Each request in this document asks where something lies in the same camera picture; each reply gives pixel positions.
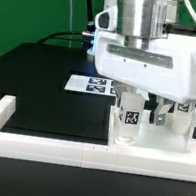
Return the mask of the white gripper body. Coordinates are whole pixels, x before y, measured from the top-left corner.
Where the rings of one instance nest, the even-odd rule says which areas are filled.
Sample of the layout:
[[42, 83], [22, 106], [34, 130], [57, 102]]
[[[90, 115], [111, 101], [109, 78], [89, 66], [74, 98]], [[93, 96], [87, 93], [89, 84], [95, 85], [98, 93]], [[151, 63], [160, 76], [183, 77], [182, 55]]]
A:
[[196, 37], [169, 34], [134, 49], [116, 33], [114, 6], [95, 16], [95, 67], [99, 74], [174, 102], [196, 102]]

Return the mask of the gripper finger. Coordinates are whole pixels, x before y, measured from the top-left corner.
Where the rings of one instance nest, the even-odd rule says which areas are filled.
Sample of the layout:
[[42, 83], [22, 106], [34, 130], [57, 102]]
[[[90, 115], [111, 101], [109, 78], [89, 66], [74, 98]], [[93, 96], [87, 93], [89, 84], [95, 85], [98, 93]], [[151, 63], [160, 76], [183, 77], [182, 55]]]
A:
[[118, 82], [117, 80], [113, 81], [114, 91], [116, 94], [116, 103], [121, 103], [122, 92], [127, 92], [128, 86], [124, 83]]
[[150, 112], [149, 122], [150, 124], [163, 125], [166, 121], [166, 114], [173, 107], [174, 103], [172, 100], [159, 96], [156, 98], [156, 103], [157, 106]]

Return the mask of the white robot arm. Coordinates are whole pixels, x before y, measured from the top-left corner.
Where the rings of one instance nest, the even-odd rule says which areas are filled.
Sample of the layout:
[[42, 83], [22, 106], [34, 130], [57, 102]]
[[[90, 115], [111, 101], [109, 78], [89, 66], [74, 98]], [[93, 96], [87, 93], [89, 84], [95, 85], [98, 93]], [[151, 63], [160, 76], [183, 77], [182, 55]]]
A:
[[196, 103], [196, 28], [177, 22], [181, 1], [105, 0], [95, 16], [97, 71], [155, 95], [157, 125], [173, 104]]

